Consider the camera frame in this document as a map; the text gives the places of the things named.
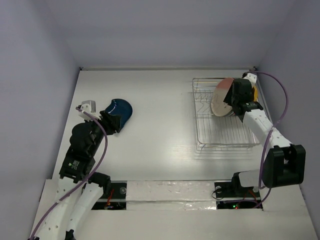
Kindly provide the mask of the dark blue plate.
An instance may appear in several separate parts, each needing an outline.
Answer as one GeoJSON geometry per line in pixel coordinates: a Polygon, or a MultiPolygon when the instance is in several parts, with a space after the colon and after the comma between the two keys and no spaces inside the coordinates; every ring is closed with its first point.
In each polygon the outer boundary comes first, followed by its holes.
{"type": "Polygon", "coordinates": [[[105,109],[105,111],[107,111],[111,115],[121,116],[122,129],[124,128],[127,121],[131,118],[133,114],[133,108],[131,104],[128,101],[121,98],[112,99],[110,105],[105,109]]]}

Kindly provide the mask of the pink and cream plate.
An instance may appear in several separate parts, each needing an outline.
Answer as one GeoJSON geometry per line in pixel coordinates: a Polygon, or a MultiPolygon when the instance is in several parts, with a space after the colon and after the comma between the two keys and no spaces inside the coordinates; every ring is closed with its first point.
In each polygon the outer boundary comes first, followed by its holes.
{"type": "Polygon", "coordinates": [[[232,86],[233,78],[228,77],[221,80],[215,87],[211,99],[211,111],[217,117],[228,116],[232,107],[224,102],[227,93],[232,86]]]}

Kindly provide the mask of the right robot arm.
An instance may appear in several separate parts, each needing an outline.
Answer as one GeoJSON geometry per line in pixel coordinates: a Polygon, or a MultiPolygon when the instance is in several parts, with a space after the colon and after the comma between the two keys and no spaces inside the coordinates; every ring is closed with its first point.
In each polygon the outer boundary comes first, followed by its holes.
{"type": "Polygon", "coordinates": [[[304,180],[306,150],[301,144],[293,144],[267,117],[262,105],[254,100],[253,81],[257,76],[248,74],[233,80],[224,102],[240,121],[248,127],[263,146],[260,167],[236,173],[230,183],[235,196],[242,196],[249,187],[277,188],[299,185],[304,180]]]}

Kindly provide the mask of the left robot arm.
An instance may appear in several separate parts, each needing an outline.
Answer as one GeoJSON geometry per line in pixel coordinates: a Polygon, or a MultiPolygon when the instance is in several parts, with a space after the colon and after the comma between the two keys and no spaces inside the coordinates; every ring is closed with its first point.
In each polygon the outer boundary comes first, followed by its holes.
{"type": "Polygon", "coordinates": [[[75,240],[97,200],[110,194],[110,176],[97,169],[107,153],[108,136],[119,133],[133,111],[114,105],[96,115],[88,104],[76,110],[84,122],[72,129],[54,202],[34,227],[31,240],[75,240]],[[101,142],[104,150],[96,161],[101,142]]]}

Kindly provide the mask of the yellow plate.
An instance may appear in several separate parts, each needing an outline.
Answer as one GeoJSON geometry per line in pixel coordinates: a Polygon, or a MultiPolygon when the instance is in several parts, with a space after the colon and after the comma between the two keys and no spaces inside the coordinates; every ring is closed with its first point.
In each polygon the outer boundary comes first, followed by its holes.
{"type": "Polygon", "coordinates": [[[257,102],[258,101],[258,96],[259,96],[258,89],[257,89],[256,85],[254,85],[252,87],[252,89],[251,89],[251,100],[253,102],[257,102]]]}

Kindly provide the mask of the silver foil strip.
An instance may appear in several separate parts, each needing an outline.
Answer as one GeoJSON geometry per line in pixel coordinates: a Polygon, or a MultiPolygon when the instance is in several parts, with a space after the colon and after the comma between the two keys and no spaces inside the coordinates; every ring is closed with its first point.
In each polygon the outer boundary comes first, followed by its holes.
{"type": "Polygon", "coordinates": [[[193,211],[216,210],[211,180],[128,181],[128,211],[193,211]]]}

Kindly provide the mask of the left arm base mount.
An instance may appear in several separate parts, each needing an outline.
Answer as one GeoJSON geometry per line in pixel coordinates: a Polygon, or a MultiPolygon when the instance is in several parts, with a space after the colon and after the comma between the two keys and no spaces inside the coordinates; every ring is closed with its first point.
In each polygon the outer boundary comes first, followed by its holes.
{"type": "Polygon", "coordinates": [[[104,193],[93,205],[92,210],[126,210],[127,182],[112,181],[109,192],[104,193]]]}

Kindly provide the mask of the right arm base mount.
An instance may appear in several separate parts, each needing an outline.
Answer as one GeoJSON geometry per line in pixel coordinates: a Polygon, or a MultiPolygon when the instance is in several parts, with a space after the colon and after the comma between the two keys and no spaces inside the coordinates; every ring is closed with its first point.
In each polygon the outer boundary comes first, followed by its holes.
{"type": "Polygon", "coordinates": [[[253,209],[262,200],[260,193],[254,192],[253,187],[234,188],[231,181],[215,182],[211,197],[218,210],[253,209]]]}

